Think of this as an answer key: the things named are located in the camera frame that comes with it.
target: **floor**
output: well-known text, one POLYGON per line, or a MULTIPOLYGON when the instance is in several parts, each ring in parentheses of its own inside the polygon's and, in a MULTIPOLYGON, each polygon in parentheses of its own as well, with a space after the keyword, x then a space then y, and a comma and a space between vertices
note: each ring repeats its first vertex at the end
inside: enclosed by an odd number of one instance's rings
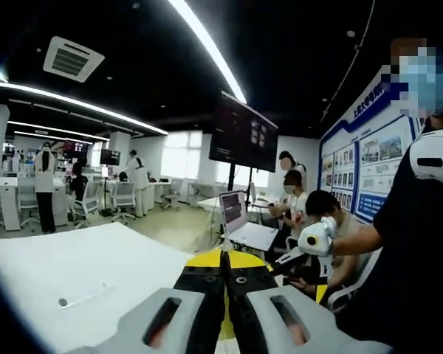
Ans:
MULTIPOLYGON (((153 210, 142 219, 128 219, 128 227, 140 234, 157 240, 165 245, 195 254, 206 251, 216 242, 215 231, 208 230, 208 212, 201 208, 179 203, 179 209, 161 209, 156 204, 153 210)), ((89 217, 91 225, 102 225, 110 222, 110 217, 104 218, 96 214, 89 217)), ((59 226, 56 232, 69 231, 73 225, 59 226)), ((20 231, 8 232, 0 227, 0 238, 28 237, 41 234, 39 224, 25 226, 20 231)))

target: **white coat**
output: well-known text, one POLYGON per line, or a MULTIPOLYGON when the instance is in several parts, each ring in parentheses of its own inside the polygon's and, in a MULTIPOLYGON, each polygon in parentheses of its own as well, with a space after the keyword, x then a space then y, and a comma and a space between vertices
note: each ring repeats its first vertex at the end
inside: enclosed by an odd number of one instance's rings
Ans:
POLYGON ((137 161, 137 156, 132 158, 126 168, 128 180, 134 183, 136 190, 144 190, 149 186, 148 169, 145 166, 145 161, 140 158, 141 166, 137 161))
POLYGON ((52 193, 54 190, 54 170, 56 159, 51 153, 51 149, 43 147, 43 150, 35 156, 35 191, 37 193, 52 193), (43 171, 43 152, 49 152, 49 165, 43 171))

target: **blue face mask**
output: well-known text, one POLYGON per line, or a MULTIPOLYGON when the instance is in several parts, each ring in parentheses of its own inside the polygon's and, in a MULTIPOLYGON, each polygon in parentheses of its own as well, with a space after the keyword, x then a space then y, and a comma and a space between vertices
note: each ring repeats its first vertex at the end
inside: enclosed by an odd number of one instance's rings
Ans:
POLYGON ((440 115, 443 112, 442 56, 434 49, 418 48, 417 55, 401 56, 397 69, 398 74, 385 80, 385 87, 391 91, 391 100, 397 101, 401 113, 413 118, 440 115))

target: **black ceiling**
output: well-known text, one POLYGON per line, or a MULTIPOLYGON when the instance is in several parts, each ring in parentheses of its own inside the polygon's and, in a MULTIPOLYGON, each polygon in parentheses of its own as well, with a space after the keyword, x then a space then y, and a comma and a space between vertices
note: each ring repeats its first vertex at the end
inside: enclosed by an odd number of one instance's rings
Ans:
MULTIPOLYGON (((281 134, 293 136, 318 138, 338 120, 387 63, 392 38, 443 37, 443 7, 437 1, 437 13, 411 1, 375 1, 363 47, 322 120, 365 31, 371 0, 186 2, 217 44, 248 104, 276 121, 281 134), (349 30, 356 36, 348 37, 349 30)), ((167 0, 0 1, 0 65, 11 83, 74 97, 167 131, 209 131, 220 91, 231 93, 167 0), (54 36, 89 47, 105 60, 85 83, 45 72, 54 36)), ((145 132, 84 108, 0 88, 0 102, 10 98, 65 111, 11 103, 15 121, 90 134, 117 130, 101 124, 107 121, 145 132)))

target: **laptop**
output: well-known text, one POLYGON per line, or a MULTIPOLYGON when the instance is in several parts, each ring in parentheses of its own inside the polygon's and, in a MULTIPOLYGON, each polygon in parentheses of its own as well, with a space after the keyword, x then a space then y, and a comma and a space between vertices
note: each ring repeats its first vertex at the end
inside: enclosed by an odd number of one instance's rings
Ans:
POLYGON ((257 197, 254 182, 250 183, 250 194, 251 194, 251 199, 253 200, 251 204, 253 207, 264 208, 264 209, 269 208, 268 201, 260 200, 260 198, 257 197))
POLYGON ((248 222, 244 192, 238 190, 221 193, 219 200, 225 235, 232 242, 251 249, 269 250, 278 230, 248 222))

